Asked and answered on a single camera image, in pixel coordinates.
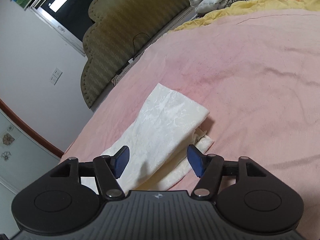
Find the brown wooden wardrobe frame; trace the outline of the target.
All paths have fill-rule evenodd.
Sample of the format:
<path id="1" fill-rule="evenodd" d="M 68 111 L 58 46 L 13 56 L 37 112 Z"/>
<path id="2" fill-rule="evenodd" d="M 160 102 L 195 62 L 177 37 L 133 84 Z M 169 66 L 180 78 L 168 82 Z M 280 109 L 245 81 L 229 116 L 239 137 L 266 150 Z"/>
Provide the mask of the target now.
<path id="1" fill-rule="evenodd" d="M 22 131 L 24 131 L 29 137 L 34 139 L 37 143 L 47 149 L 49 152 L 57 156 L 59 159 L 63 156 L 63 152 L 49 141 L 40 136 L 35 130 L 28 126 L 17 114 L 15 114 L 1 99 L 0 100 L 1 111 Z"/>

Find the frosted glass wardrobe door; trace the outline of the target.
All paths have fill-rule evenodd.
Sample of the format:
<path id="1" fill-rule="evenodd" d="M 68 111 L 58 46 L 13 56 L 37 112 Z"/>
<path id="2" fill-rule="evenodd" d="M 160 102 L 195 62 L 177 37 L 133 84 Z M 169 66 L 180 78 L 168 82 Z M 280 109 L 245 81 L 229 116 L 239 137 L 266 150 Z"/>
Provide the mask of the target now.
<path id="1" fill-rule="evenodd" d="M 14 197 L 58 162 L 1 112 L 1 233 L 10 238 L 19 231 L 11 213 Z"/>

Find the cream white pants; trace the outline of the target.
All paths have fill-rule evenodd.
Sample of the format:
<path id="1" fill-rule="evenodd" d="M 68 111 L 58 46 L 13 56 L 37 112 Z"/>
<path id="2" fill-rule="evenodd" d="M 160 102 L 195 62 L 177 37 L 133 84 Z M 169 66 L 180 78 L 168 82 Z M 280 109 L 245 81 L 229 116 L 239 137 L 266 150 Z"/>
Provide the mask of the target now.
<path id="1" fill-rule="evenodd" d="M 200 129 L 208 115 L 199 103 L 157 84 L 135 121 L 103 152 L 113 156 L 129 147 L 129 162 L 117 180 L 123 191 L 165 191 L 177 184 L 191 169 L 187 147 L 194 144 L 206 153 L 213 144 Z"/>

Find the yellow quilt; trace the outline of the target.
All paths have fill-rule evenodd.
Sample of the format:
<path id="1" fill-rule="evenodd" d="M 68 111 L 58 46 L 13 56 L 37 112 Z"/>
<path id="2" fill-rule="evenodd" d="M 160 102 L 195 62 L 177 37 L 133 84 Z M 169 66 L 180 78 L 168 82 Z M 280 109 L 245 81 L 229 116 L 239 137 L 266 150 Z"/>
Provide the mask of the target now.
<path id="1" fill-rule="evenodd" d="M 250 0 L 238 1 L 230 7 L 207 13 L 201 18 L 185 22 L 174 31 L 190 30 L 197 27 L 209 25 L 215 20 L 225 16 L 238 16 L 250 14 L 257 11 L 303 9 L 308 11 L 319 11 L 319 0 Z"/>

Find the white wall socket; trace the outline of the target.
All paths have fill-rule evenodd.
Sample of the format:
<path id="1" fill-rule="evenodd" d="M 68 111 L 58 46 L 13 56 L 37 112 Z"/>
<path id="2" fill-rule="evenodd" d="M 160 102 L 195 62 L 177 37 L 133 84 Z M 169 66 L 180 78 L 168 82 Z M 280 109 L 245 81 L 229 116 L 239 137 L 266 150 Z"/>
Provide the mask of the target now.
<path id="1" fill-rule="evenodd" d="M 59 68 L 56 68 L 56 69 L 53 71 L 53 73 L 52 73 L 49 81 L 50 81 L 53 85 L 56 85 L 56 83 L 57 83 L 58 79 L 60 78 L 61 74 L 62 74 L 62 71 L 61 71 Z"/>

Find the dark window with frame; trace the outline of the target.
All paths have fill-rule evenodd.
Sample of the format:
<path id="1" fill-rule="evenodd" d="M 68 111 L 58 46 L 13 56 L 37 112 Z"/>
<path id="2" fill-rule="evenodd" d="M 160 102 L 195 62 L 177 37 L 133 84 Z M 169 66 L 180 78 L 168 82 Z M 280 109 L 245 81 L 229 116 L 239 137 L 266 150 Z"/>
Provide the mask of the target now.
<path id="1" fill-rule="evenodd" d="M 33 0 L 29 9 L 77 52 L 85 54 L 82 40 L 92 26 L 88 9 L 93 0 Z"/>

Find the olive green padded headboard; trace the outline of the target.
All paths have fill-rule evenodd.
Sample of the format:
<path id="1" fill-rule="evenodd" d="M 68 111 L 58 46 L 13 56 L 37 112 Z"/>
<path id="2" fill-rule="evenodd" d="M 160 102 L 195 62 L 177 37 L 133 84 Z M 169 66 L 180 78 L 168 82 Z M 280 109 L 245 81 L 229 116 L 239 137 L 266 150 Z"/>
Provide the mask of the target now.
<path id="1" fill-rule="evenodd" d="M 93 0 L 93 25 L 82 41 L 87 62 L 80 87 L 87 107 L 142 48 L 189 7 L 188 0 Z"/>

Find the pink bed blanket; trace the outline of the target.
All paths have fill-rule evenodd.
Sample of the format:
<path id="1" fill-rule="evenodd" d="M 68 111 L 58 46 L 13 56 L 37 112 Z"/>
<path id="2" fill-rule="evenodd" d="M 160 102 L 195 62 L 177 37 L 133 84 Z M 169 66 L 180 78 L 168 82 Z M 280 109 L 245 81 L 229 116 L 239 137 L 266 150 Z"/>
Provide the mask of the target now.
<path id="1" fill-rule="evenodd" d="M 158 84 L 209 111 L 210 152 L 246 155 L 304 201 L 298 231 L 319 239 L 319 12 L 267 10 L 168 33 L 111 90 L 65 158 L 90 161 L 133 123 Z"/>

